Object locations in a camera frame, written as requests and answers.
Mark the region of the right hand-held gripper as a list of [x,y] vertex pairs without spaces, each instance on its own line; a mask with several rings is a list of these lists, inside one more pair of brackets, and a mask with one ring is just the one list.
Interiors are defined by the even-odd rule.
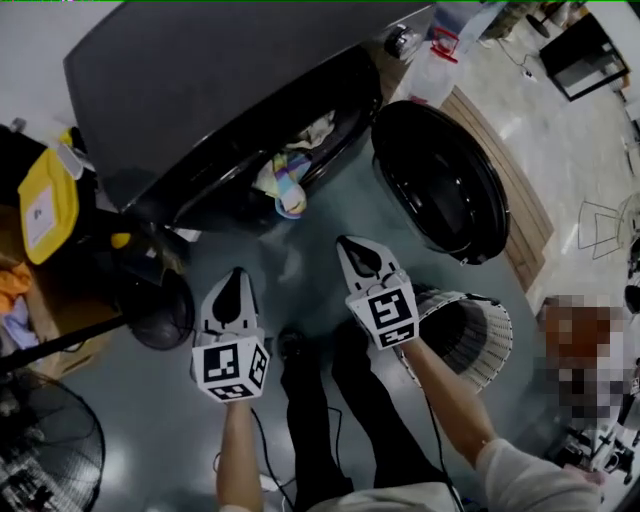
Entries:
[[[339,236],[336,250],[347,287],[354,293],[346,306],[375,346],[385,350],[416,338],[415,293],[392,252],[358,236]],[[374,284],[364,290],[367,283]]]

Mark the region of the pastel striped clothes piece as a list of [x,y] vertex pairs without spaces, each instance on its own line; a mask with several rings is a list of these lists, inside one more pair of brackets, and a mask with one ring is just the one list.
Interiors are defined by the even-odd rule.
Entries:
[[300,184],[311,167],[310,159],[303,153],[279,153],[272,158],[276,182],[275,209],[289,220],[299,219],[307,206],[307,196]]

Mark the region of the white laundry basket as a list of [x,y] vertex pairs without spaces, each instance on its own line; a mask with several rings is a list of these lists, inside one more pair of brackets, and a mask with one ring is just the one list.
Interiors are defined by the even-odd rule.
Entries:
[[413,286],[420,339],[476,393],[499,374],[513,347],[509,313],[496,299]]

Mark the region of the pale yellow clothes piece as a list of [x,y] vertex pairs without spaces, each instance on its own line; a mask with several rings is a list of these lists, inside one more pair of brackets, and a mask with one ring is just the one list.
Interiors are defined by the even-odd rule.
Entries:
[[252,188],[272,198],[279,196],[278,183],[272,161],[267,162],[257,173],[252,183]]

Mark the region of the cream clothes piece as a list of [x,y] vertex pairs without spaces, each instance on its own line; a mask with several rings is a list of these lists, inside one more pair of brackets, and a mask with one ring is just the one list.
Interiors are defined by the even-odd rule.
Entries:
[[335,129],[334,117],[335,111],[332,110],[316,119],[285,147],[292,150],[312,150],[321,146]]

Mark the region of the black washing machine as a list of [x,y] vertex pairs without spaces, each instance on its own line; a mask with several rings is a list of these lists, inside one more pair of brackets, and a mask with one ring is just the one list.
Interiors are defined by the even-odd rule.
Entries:
[[126,2],[64,60],[71,104],[107,199],[122,215],[202,231],[263,229],[256,179],[313,122],[316,196],[383,101],[370,49],[424,34],[430,2]]

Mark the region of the person's left forearm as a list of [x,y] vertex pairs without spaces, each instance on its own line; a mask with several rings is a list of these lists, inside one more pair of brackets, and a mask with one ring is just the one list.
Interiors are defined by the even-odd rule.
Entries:
[[253,416],[248,401],[227,406],[216,476],[216,495],[221,507],[263,512],[264,500],[253,435]]

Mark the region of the round black washer door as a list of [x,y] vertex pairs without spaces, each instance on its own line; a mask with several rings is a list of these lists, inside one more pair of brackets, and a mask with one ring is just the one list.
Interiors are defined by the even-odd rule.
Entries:
[[429,249],[468,265],[505,249],[511,217],[504,186],[459,122],[403,100],[379,111],[370,138],[376,177]]

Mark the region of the person's left leg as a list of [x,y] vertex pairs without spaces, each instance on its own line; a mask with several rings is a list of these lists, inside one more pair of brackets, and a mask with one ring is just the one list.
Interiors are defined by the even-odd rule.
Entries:
[[281,331],[278,347],[284,369],[281,385],[288,399],[287,425],[295,452],[294,512],[354,491],[332,455],[328,403],[317,352],[304,334]]

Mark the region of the person's leg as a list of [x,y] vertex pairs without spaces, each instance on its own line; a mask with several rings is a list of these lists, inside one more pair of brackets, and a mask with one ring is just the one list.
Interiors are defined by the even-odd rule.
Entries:
[[377,508],[416,506],[452,512],[453,498],[444,473],[425,456],[371,369],[364,330],[355,321],[346,321],[336,329],[334,341],[332,376],[369,438],[376,463],[373,487],[354,497]]
[[278,347],[284,369],[281,385],[288,399],[287,425],[295,452],[294,512],[354,491],[332,455],[328,403],[317,352],[304,334],[281,331]]

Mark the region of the slatted wooden board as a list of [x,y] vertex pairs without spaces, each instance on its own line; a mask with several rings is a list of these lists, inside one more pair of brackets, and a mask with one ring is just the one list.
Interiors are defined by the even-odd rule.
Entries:
[[511,213],[506,258],[528,291],[545,265],[544,249],[554,233],[551,220],[500,135],[461,89],[454,87],[440,110],[471,133],[496,168]]

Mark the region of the white jug red cap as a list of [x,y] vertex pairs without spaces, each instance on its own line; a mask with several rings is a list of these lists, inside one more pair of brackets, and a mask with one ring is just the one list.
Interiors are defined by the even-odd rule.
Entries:
[[409,100],[439,108],[450,95],[458,70],[456,50],[459,38],[442,27],[418,51],[412,65]]

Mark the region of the yellow detergent bottle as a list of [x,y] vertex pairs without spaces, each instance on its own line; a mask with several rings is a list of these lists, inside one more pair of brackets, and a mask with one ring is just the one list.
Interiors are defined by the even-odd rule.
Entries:
[[53,144],[0,124],[0,248],[39,265],[72,239],[91,208],[93,167],[75,127]]

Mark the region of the orange cloth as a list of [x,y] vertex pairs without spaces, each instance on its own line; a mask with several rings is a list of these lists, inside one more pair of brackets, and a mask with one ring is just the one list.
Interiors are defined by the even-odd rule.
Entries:
[[16,300],[32,286],[32,275],[25,263],[10,269],[0,269],[0,314],[13,310]]

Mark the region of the person's cream shirt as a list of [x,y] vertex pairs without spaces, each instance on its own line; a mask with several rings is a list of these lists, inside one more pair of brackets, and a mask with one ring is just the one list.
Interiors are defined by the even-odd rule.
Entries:
[[[598,512],[601,493],[584,477],[497,439],[483,447],[475,471],[488,512]],[[308,512],[459,512],[446,484],[428,482],[361,490]]]

